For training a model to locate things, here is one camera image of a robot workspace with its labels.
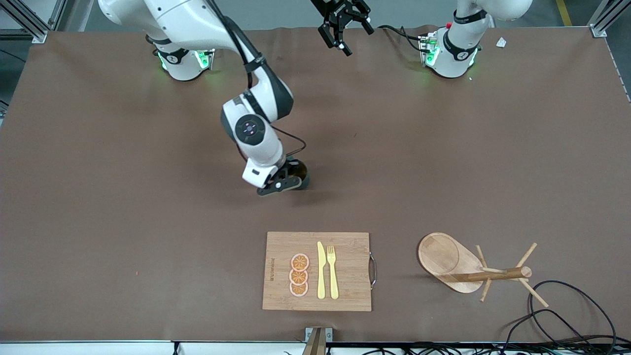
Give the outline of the wooden cup tree stand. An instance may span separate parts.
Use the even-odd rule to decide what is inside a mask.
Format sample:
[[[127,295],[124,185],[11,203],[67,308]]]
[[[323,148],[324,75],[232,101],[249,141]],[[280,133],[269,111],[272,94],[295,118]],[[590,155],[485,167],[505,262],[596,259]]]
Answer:
[[[537,243],[532,243],[514,267],[491,268],[480,245],[472,252],[452,236],[433,232],[420,240],[417,258],[424,270],[455,292],[470,294],[482,290],[480,302],[486,301],[493,282],[510,280],[520,283],[548,308],[549,303],[529,284],[532,270],[526,262],[537,247]]]

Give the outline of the white table edge rail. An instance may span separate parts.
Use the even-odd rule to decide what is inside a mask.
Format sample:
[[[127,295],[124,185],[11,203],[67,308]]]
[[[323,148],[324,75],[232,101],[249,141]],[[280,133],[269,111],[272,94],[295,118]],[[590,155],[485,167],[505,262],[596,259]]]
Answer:
[[[306,342],[42,341],[0,342],[0,355],[306,355]],[[552,348],[512,343],[350,343],[327,344],[323,355],[631,355],[630,345]]]

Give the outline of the brown table cover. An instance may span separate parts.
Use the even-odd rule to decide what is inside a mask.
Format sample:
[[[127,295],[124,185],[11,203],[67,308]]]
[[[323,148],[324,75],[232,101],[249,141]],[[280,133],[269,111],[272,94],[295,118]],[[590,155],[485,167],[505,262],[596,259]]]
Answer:
[[[248,37],[291,88],[278,126],[306,140],[309,188],[258,196],[219,121],[246,86],[218,53],[191,82],[135,32],[49,34],[0,128],[0,341],[503,341],[518,282],[487,301],[424,272],[444,232],[532,283],[591,295],[631,339],[631,104],[583,28],[491,29],[467,76],[421,67],[383,30]],[[505,48],[496,47],[500,37]],[[368,232],[371,312],[262,308],[270,231]]]

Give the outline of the yellow plastic knife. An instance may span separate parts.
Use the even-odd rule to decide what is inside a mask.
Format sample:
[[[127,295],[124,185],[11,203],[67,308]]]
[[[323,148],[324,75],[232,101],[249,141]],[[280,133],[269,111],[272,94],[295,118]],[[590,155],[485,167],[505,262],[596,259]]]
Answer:
[[[322,242],[317,242],[317,252],[318,252],[318,281],[317,281],[317,297],[318,299],[325,298],[325,278],[324,278],[324,267],[327,263],[326,254],[324,251],[324,246]]]

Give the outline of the bamboo cutting board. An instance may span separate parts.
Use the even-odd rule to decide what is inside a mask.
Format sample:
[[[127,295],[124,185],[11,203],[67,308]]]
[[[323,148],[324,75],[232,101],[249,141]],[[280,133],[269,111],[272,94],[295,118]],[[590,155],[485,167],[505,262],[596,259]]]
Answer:
[[[339,298],[330,296],[330,269],[324,267],[325,298],[317,297],[317,242],[334,246]],[[290,260],[297,253],[310,259],[308,270],[296,272]],[[372,310],[370,237],[367,232],[268,232],[262,289],[264,310],[293,312],[369,312]]]

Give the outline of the dark green ribbed cup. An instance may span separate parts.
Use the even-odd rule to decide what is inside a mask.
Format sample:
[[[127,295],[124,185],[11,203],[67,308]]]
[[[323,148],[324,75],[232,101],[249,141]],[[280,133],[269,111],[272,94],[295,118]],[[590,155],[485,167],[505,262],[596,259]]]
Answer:
[[[287,158],[286,161],[288,179],[300,178],[301,184],[293,190],[304,190],[310,184],[310,175],[307,166],[301,160],[295,159],[293,156]]]

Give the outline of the aluminium frame post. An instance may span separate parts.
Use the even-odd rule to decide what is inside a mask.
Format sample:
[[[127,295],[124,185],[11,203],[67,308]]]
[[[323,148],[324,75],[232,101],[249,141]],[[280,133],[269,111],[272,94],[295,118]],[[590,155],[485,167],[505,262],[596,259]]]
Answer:
[[[587,24],[593,37],[607,37],[606,30],[630,6],[631,0],[602,0]]]
[[[0,39],[45,43],[69,0],[0,0]]]

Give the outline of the yellow plastic fork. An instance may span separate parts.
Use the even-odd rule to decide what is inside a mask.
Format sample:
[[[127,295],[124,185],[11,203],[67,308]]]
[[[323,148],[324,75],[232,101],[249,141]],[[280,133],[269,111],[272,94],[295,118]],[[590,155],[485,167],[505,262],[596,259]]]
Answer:
[[[329,264],[329,269],[330,269],[330,296],[334,300],[340,297],[337,275],[336,275],[336,268],[335,268],[336,261],[337,261],[337,258],[336,258],[336,252],[335,252],[334,246],[328,246],[327,247],[327,262]]]

